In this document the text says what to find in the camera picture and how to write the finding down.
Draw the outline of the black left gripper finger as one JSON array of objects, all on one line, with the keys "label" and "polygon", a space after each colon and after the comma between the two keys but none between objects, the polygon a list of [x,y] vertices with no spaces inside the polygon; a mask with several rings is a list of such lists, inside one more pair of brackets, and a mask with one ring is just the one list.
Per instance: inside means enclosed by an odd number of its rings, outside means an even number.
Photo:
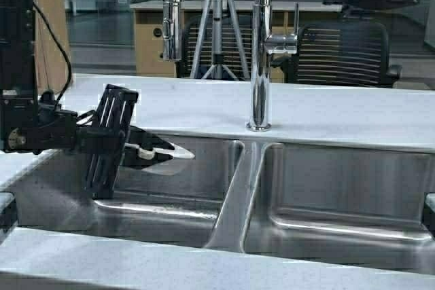
[{"label": "black left gripper finger", "polygon": [[171,156],[157,153],[152,159],[146,160],[140,158],[136,153],[126,152],[124,154],[121,166],[135,170],[142,170],[163,162],[171,161],[172,159],[173,158]]}]

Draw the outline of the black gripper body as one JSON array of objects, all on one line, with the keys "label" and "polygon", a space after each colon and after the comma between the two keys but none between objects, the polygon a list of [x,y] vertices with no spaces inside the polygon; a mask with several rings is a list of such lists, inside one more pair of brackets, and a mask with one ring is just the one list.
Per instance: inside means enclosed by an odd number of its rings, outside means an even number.
[{"label": "black gripper body", "polygon": [[93,199],[114,195],[114,185],[130,136],[130,123],[139,93],[106,85],[91,124],[78,129],[78,151],[86,155],[83,188]]}]

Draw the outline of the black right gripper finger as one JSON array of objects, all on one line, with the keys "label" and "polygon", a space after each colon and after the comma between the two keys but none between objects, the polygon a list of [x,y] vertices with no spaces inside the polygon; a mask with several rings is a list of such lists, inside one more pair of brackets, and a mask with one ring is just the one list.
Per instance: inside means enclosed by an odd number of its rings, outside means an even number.
[{"label": "black right gripper finger", "polygon": [[130,136],[127,143],[139,145],[142,149],[151,151],[153,148],[174,150],[174,146],[161,139],[156,134],[148,132],[142,128],[131,126]]}]

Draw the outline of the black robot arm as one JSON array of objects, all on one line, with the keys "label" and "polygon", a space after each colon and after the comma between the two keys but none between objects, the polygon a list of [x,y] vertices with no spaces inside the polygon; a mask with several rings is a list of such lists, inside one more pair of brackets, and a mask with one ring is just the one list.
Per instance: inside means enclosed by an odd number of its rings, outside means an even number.
[{"label": "black robot arm", "polygon": [[176,147],[131,125],[139,95],[109,84],[96,109],[63,109],[61,95],[39,93],[35,65],[34,0],[1,0],[1,150],[40,154],[49,149],[80,153],[87,160],[84,188],[111,198],[120,167],[142,170],[175,157]]}]

